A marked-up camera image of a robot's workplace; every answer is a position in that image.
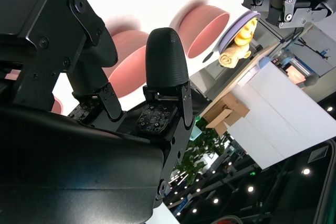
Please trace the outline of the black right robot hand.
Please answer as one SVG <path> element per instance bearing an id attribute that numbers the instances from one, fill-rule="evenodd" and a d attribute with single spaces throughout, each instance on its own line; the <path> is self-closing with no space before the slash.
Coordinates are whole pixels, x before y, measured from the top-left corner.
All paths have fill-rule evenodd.
<path id="1" fill-rule="evenodd" d="M 153 30 L 145 102 L 121 109 L 87 0 L 1 0 L 1 223 L 145 223 L 193 123 L 177 32 Z"/>

